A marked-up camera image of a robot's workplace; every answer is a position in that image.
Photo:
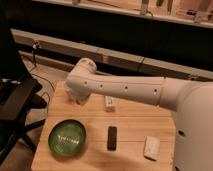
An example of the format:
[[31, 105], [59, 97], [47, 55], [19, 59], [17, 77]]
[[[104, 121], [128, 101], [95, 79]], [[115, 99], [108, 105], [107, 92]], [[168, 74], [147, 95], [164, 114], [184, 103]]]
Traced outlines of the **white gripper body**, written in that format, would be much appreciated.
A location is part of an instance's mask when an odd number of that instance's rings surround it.
[[80, 86], [65, 85], [65, 92], [77, 104], [85, 104], [91, 95], [90, 91]]

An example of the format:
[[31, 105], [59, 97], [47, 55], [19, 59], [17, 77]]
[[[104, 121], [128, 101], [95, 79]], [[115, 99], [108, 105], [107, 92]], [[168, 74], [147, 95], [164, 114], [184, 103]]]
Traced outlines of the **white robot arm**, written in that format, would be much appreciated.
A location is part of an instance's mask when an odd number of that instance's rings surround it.
[[80, 59], [64, 87], [82, 104], [101, 94], [159, 106], [176, 113], [173, 171], [213, 171], [213, 82], [168, 77], [103, 76]]

